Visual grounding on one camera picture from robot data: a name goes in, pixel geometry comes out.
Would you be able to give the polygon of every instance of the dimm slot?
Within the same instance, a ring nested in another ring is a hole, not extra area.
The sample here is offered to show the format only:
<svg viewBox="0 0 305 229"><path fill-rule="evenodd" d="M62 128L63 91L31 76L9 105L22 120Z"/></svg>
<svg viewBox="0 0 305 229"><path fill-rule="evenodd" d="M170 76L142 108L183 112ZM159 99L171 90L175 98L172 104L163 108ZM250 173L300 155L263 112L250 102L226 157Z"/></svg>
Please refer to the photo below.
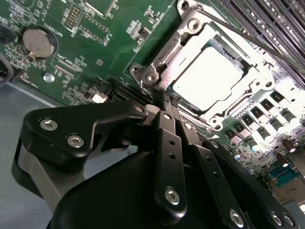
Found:
<svg viewBox="0 0 305 229"><path fill-rule="evenodd" d="M287 15L287 17L289 18L289 20L291 20L291 23L292 23L292 24L295 24L296 27L298 27L298 29L299 29L300 31L302 31L302 34L303 34L303 36L304 36L304 38L305 38L305 30L304 30L304 27L305 27L305 20L304 20L304 18L301 19L300 21L298 21L298 20L296 19L296 17L299 16L299 12L295 11L293 8L291 8L291 7L289 7L289 6L287 7L287 6L286 6L283 2L281 2L281 1L279 1L279 2L275 1L275 2L274 2L274 5L276 5L278 8L281 8L282 11L284 11L284 12L286 13L286 15Z"/></svg>
<svg viewBox="0 0 305 229"><path fill-rule="evenodd" d="M249 17L242 13L242 11L232 4L230 1L223 1L223 6L226 8L228 13L232 14L236 17L237 20L239 20L240 24L244 26L247 30L247 32L252 36L256 37L259 41L265 43L269 47L274 47L274 49L278 50L279 48L275 45L274 41L267 35L265 35L265 39L262 38L262 32L259 31L257 28L255 28L254 25L251 24L252 20L249 19ZM285 61L280 60L279 58L274 57L275 60L277 60L282 67L287 71L287 73L303 88L305 88L305 80L300 75L300 73L296 72L289 64L287 64Z"/></svg>
<svg viewBox="0 0 305 229"><path fill-rule="evenodd" d="M264 7L265 2L263 0L259 0L261 3L261 6ZM305 30L302 28L302 26L296 21L292 20L293 16L291 13L286 10L285 6L283 3L279 1L270 2L270 6L266 5L265 9L268 11L270 15L273 15L274 13L270 8L277 9L278 13L280 15L285 16L285 21L286 24L290 27L290 29L293 31L293 34L289 33L287 31L286 26L280 21L278 24L282 27L282 29L285 31L285 33L290 37L290 39L298 46L298 49L303 53L303 56L305 56L305 42L304 42L304 37L305 37Z"/></svg>
<svg viewBox="0 0 305 229"><path fill-rule="evenodd" d="M270 18L266 15L266 13L263 12L262 8L254 1L254 0L248 0L247 1L248 7L253 11L256 12L257 15L260 16L260 20L264 21L265 25L269 28L270 31L273 30L275 38L280 42L280 44L285 47L287 53L289 53L295 61L297 61L302 66L305 66L305 59L300 54L300 52L295 48L295 46L292 45L292 43L289 41L289 39L281 32L279 29L272 23Z"/></svg>
<svg viewBox="0 0 305 229"><path fill-rule="evenodd" d="M305 24L305 18L296 9L295 3L293 3L291 0L284 0L283 4L286 6L286 8L290 8L290 11L295 15L295 20L298 20L300 24ZM303 11L305 10L305 3L303 1L298 1L297 4L302 8Z"/></svg>

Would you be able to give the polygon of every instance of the cable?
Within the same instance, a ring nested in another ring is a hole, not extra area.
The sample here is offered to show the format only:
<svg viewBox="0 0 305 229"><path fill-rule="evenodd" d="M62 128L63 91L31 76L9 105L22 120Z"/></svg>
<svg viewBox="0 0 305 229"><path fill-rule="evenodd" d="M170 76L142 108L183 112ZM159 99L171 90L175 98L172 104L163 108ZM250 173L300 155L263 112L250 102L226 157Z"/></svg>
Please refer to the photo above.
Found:
<svg viewBox="0 0 305 229"><path fill-rule="evenodd" d="M264 43L258 41L257 39L248 36L247 34L244 34L243 32L239 31L237 28L235 28L234 26L222 21L221 19L211 15L210 13L202 10L202 9L196 9L196 11L200 12L201 14L203 14L204 16L208 17L209 19L213 20L214 22L226 27L227 29L231 30L232 32L235 32L236 34L240 35L241 37L243 37L244 39L247 39L248 41L252 42L253 44L259 46L260 48L264 49L266 52L270 53L271 55L289 63L294 69L298 70L301 73L305 74L305 69L299 65L298 63L290 60L288 57L285 57L284 55L282 55L280 52L268 47L267 45L265 45Z"/></svg>
<svg viewBox="0 0 305 229"><path fill-rule="evenodd" d="M0 52L0 61L3 62L5 67L7 68L7 73L4 76L4 79L0 81L0 87L6 85L14 76L14 70L11 66L9 60Z"/></svg>

